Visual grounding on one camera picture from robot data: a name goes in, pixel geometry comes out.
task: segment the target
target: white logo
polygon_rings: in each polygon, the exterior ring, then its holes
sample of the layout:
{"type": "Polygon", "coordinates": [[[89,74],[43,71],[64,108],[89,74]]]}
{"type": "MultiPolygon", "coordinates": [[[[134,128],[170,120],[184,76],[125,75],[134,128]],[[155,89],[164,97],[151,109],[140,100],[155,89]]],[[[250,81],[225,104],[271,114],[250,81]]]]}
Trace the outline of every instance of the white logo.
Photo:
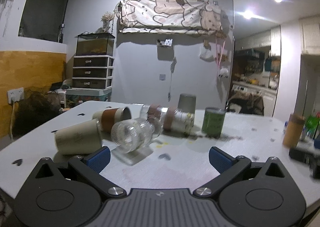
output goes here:
{"type": "Polygon", "coordinates": [[[164,195],[164,192],[157,192],[156,195],[158,195],[159,197],[161,197],[162,195],[164,195]]]}

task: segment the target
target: fish tank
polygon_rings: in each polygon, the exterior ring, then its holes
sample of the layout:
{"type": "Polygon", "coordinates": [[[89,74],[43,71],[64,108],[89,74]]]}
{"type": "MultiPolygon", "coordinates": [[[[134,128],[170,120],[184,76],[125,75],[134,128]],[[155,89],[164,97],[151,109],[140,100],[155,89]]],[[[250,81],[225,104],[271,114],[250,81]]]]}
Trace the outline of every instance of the fish tank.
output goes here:
{"type": "Polygon", "coordinates": [[[110,33],[88,33],[78,35],[76,56],[109,55],[113,56],[115,36],[110,33]]]}

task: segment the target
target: cartoon print cloth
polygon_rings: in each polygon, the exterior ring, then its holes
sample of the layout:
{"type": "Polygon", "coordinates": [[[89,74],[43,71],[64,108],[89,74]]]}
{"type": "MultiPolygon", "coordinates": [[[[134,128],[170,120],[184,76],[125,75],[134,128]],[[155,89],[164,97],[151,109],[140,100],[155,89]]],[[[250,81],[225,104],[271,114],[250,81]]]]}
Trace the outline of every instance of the cartoon print cloth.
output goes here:
{"type": "Polygon", "coordinates": [[[221,31],[219,6],[203,0],[126,0],[120,32],[212,35],[221,31]]]}

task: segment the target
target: orange wall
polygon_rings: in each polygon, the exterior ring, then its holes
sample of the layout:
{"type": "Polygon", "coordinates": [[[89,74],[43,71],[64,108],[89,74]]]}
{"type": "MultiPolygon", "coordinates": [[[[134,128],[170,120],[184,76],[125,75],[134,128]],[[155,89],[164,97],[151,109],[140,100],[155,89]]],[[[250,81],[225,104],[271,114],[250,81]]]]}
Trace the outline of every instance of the orange wall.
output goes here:
{"type": "Polygon", "coordinates": [[[9,133],[12,106],[7,91],[24,87],[48,90],[62,81],[66,54],[49,52],[0,51],[0,137],[9,133]]]}

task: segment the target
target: dark fabric pile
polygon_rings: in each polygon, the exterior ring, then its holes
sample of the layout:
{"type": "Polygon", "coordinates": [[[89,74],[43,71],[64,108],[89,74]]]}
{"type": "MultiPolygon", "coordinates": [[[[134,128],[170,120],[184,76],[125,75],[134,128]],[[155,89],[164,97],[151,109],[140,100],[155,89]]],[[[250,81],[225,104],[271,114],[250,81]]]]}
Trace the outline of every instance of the dark fabric pile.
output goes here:
{"type": "Polygon", "coordinates": [[[240,105],[240,113],[264,116],[263,97],[259,94],[237,91],[229,99],[229,102],[240,105]]]}
{"type": "Polygon", "coordinates": [[[60,114],[60,103],[52,104],[47,95],[32,91],[19,102],[12,128],[14,137],[21,137],[60,114]]]}

